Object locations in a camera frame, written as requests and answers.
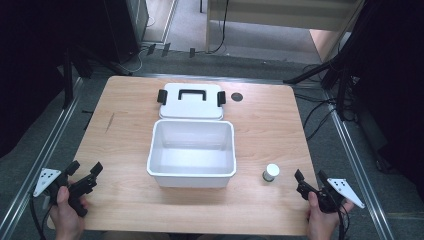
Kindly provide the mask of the small white capped bottle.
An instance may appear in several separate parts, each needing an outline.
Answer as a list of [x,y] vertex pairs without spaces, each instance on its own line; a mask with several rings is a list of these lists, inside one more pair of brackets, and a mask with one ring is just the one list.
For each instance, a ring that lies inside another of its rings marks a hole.
[[277,164],[268,164],[262,173],[262,178],[266,182],[272,182],[280,174],[280,168]]

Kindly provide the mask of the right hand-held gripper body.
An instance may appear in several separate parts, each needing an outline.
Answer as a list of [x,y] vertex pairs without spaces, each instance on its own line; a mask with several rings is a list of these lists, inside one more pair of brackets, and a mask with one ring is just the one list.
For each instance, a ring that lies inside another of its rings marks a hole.
[[365,207],[345,179],[325,178],[324,186],[320,190],[312,187],[304,179],[299,179],[297,191],[305,200],[308,200],[310,192],[314,192],[318,198],[319,208],[324,213],[337,212],[341,208],[343,200],[349,200],[361,209]]

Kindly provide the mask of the black tripod stand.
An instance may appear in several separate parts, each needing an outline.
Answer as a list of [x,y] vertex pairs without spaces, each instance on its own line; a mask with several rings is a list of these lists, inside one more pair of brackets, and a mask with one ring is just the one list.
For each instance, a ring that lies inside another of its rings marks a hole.
[[330,90],[338,82],[338,91],[336,97],[336,112],[339,118],[344,121],[345,96],[347,84],[350,78],[349,54],[346,51],[339,52],[335,57],[314,67],[313,69],[297,76],[295,78],[284,80],[284,84],[295,85],[314,75],[326,70],[326,74],[321,81],[321,87],[324,90]]

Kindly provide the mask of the light wooden furniture frame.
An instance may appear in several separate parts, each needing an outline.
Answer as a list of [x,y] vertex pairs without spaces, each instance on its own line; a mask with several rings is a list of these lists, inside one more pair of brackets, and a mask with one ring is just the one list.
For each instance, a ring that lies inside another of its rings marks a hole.
[[365,0],[207,0],[206,43],[210,51],[211,21],[309,29],[322,61],[332,57],[355,24]]

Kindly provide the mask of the aluminium frame rail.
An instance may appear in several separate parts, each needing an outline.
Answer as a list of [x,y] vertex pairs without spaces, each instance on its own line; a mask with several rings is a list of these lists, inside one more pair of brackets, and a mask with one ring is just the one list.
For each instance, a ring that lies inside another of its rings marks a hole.
[[38,174],[45,167],[67,126],[84,86],[78,77],[71,83],[74,98],[64,108],[60,92],[26,131],[17,146],[0,158],[0,240],[9,240],[25,212]]
[[254,79],[254,78],[241,78],[241,77],[219,77],[219,76],[198,76],[198,75],[175,75],[175,74],[152,74],[144,73],[141,75],[134,75],[137,77],[147,78],[161,78],[161,79],[177,79],[177,80],[200,80],[200,81],[218,81],[218,82],[237,82],[237,83],[253,83],[253,84],[271,84],[271,85],[289,85],[297,88],[321,88],[320,82],[305,80],[297,84],[289,84],[283,80],[278,79]]
[[367,213],[376,230],[379,240],[395,240],[392,229],[387,220],[386,214],[380,204],[376,191],[371,184],[366,169],[362,163],[362,158],[352,137],[350,127],[353,122],[342,121],[336,112],[336,106],[330,104],[329,111],[332,121],[338,132],[338,137],[344,147],[346,156],[349,160],[350,168],[355,176],[356,187],[360,189],[360,197],[365,207],[361,209],[356,207],[357,211]]

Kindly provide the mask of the dark cabinet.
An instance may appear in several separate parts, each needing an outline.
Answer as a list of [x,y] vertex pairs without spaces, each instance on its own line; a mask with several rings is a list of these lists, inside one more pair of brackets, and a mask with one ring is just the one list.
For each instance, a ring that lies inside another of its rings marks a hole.
[[124,63],[141,51],[149,20],[146,0],[103,0],[112,59]]

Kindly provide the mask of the black stand post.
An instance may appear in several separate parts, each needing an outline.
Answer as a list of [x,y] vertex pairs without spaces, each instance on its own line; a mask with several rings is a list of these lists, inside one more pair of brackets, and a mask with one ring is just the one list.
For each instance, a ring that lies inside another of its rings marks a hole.
[[64,104],[63,108],[66,109],[70,106],[73,100],[73,79],[72,79],[72,64],[69,50],[66,50],[64,53],[64,64],[63,64],[63,74],[64,74]]

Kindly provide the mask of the person's right hand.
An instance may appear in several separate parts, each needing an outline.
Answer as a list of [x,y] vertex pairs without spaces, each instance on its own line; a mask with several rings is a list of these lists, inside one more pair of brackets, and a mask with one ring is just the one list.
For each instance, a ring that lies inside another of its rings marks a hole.
[[306,213],[308,220],[307,237],[309,240],[331,240],[333,232],[341,224],[340,217],[349,213],[354,204],[346,200],[341,207],[341,214],[326,214],[319,208],[318,197],[314,192],[308,193],[309,210]]

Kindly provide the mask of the white plastic storage box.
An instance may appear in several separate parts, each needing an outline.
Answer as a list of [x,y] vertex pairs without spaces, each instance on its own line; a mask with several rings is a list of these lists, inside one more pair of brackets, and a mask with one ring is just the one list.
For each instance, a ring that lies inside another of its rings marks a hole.
[[158,120],[147,172],[161,187],[223,188],[237,171],[228,121]]

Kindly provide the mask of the person's left hand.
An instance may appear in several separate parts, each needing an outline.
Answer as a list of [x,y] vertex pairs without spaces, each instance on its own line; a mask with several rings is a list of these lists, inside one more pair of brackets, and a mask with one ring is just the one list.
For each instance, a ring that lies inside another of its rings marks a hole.
[[49,212],[55,228],[55,240],[80,240],[85,229],[85,221],[69,205],[70,193],[61,186],[57,193],[56,205]]

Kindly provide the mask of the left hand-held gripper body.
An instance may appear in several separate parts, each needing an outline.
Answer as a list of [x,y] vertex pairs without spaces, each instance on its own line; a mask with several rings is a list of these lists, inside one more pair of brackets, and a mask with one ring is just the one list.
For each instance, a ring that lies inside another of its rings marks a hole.
[[70,193],[68,199],[69,205],[80,217],[85,217],[88,210],[80,203],[80,198],[93,191],[93,188],[97,185],[97,177],[91,177],[89,173],[75,183],[69,183],[68,177],[60,170],[43,168],[33,191],[33,196],[38,197],[41,194],[46,194],[48,196],[48,202],[56,205],[59,188],[66,186]]

